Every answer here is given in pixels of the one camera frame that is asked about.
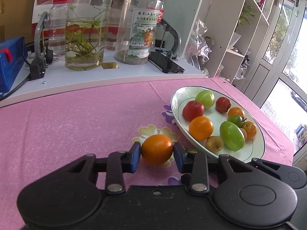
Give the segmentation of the brown longan fruit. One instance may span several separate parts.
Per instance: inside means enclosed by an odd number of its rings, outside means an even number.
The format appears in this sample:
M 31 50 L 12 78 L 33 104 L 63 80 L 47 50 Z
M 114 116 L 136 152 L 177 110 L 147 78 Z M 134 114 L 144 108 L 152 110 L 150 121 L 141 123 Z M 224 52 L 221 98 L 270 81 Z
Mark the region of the brown longan fruit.
M 246 133 L 245 129 L 240 128 L 240 130 L 243 133 L 244 139 L 246 140 L 247 139 L 247 133 Z
M 211 136 L 205 142 L 206 149 L 213 153 L 219 152 L 223 148 L 223 146 L 224 142 L 219 136 Z

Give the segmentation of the large orange front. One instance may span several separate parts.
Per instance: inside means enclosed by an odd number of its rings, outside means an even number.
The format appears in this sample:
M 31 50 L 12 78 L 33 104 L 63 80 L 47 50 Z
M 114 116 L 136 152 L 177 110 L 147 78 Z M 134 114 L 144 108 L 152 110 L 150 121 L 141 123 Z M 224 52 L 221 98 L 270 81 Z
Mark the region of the large orange front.
M 214 127 L 210 119 L 199 116 L 193 119 L 188 127 L 189 134 L 197 141 L 204 141 L 213 133 Z

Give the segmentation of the green mango front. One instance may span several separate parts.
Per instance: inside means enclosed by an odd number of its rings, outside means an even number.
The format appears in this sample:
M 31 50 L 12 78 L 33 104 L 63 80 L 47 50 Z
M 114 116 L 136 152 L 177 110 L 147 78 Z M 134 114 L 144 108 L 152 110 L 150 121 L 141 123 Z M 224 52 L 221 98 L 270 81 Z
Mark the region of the green mango front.
M 244 134 L 239 127 L 232 122 L 222 122 L 220 125 L 220 137 L 224 145 L 231 151 L 236 152 L 245 145 Z

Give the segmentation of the green mango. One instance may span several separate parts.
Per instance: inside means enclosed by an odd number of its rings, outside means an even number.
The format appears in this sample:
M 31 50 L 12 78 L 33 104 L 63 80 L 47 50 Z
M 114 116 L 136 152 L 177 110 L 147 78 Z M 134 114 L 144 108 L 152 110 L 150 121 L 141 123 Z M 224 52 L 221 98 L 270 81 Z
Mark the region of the green mango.
M 195 100 L 200 102 L 207 110 L 214 105 L 215 96 L 210 90 L 203 90 L 196 95 Z
M 220 137 L 224 145 L 231 151 L 236 152 L 245 145 L 244 134 L 239 127 L 232 122 L 222 122 L 220 125 Z

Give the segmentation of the red apple with stem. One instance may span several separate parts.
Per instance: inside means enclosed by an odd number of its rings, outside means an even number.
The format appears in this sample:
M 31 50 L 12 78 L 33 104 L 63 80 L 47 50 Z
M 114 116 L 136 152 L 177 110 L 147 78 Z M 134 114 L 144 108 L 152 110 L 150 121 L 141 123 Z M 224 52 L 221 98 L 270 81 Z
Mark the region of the red apple with stem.
M 203 116 L 205 107 L 199 101 L 189 101 L 183 108 L 182 115 L 188 121 L 191 122 L 196 117 Z

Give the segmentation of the green lime front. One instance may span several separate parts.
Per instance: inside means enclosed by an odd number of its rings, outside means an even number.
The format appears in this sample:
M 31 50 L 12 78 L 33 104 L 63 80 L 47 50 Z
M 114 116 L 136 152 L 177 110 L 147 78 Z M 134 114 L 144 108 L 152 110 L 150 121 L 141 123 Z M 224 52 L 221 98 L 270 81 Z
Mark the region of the green lime front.
M 244 124 L 244 122 L 247 119 L 245 117 L 241 117 L 239 115 L 231 115 L 228 117 L 227 121 L 228 122 L 232 122 L 233 124 L 235 124 L 236 126 L 238 126 L 239 128 L 241 128 Z

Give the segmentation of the small red apple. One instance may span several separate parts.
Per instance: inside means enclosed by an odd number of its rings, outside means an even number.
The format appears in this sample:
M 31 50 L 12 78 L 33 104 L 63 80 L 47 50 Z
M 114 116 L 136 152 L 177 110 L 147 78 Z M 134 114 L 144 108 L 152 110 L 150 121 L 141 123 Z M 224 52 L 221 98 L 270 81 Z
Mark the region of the small red apple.
M 215 103 L 215 108 L 219 113 L 226 113 L 232 106 L 230 99 L 226 97 L 219 97 Z

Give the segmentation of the orange tangerine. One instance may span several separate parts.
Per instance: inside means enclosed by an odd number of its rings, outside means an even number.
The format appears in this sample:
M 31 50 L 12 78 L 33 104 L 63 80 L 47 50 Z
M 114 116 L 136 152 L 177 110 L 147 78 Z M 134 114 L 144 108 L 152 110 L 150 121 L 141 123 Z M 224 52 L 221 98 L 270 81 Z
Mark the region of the orange tangerine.
M 245 118 L 245 111 L 239 107 L 232 107 L 228 111 L 228 117 L 233 116 L 233 115 L 238 115 L 242 118 Z
M 244 122 L 242 125 L 242 129 L 244 129 L 247 134 L 247 140 L 252 140 L 257 134 L 257 126 L 253 122 Z

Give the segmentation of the small gold label plate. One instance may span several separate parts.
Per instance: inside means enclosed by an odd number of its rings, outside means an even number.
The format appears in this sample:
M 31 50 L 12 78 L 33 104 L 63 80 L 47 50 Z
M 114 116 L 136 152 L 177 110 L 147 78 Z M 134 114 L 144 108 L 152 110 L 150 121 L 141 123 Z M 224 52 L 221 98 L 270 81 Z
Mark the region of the small gold label plate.
M 102 63 L 103 69 L 118 69 L 119 66 L 115 62 L 104 62 Z

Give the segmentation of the black smartphone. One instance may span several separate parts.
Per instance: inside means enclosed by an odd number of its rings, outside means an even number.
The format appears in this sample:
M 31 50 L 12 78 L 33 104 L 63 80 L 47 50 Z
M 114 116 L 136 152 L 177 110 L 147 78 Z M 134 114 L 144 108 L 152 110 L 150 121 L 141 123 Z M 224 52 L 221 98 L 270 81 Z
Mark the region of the black smartphone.
M 176 64 L 173 60 L 168 59 L 167 56 L 158 52 L 151 52 L 149 54 L 148 60 L 154 64 L 158 69 L 160 69 L 163 73 L 184 73 L 185 70 Z

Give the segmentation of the crumpled clear plastic bag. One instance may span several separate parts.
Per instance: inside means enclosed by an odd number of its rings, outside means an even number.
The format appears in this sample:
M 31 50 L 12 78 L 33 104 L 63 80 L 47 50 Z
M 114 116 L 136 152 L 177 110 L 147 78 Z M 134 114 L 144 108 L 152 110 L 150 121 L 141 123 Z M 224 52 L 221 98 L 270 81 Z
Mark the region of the crumpled clear plastic bag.
M 190 65 L 207 73 L 205 63 L 209 61 L 209 54 L 212 52 L 203 35 L 207 32 L 205 24 L 197 19 L 191 32 L 183 59 Z

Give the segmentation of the white shelving unit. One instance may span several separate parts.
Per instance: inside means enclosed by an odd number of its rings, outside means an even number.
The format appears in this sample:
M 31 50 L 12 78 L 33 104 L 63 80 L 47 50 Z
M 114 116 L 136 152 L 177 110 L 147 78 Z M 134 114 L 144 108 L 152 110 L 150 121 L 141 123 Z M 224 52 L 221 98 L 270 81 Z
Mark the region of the white shelving unit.
M 252 7 L 256 16 L 247 23 L 238 24 L 243 5 Z M 183 58 L 197 19 L 205 23 L 207 43 L 212 52 L 205 68 L 211 77 L 221 75 L 236 86 L 244 80 L 239 76 L 240 66 L 247 53 L 253 62 L 259 53 L 268 30 L 265 15 L 255 0 L 165 0 L 163 19 L 181 36 L 178 57 Z

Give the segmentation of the blue power supply box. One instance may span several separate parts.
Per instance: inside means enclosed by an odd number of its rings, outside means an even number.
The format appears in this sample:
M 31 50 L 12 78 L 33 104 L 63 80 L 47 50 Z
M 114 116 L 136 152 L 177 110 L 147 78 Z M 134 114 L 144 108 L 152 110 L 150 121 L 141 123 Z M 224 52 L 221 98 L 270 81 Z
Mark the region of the blue power supply box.
M 1 47 L 1 97 L 8 93 L 24 65 L 28 51 L 24 37 L 14 37 L 0 43 Z

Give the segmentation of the tall glass plant vase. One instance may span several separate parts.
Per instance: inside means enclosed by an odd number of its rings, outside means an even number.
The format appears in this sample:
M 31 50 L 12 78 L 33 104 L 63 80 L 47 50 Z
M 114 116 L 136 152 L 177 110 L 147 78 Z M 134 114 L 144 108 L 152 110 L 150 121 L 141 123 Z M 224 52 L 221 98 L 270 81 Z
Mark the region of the tall glass plant vase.
M 102 64 L 112 0 L 72 0 L 65 30 L 65 66 L 76 71 Z

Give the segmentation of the cola bottle red label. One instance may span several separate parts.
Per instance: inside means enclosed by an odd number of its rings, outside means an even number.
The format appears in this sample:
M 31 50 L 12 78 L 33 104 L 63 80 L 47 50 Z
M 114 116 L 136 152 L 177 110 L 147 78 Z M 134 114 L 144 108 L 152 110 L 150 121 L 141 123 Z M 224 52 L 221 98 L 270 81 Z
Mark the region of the cola bottle red label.
M 163 13 L 164 13 L 164 1 L 161 2 L 161 7 L 160 7 L 159 15 L 158 15 L 157 24 L 161 23 L 162 17 L 163 17 Z

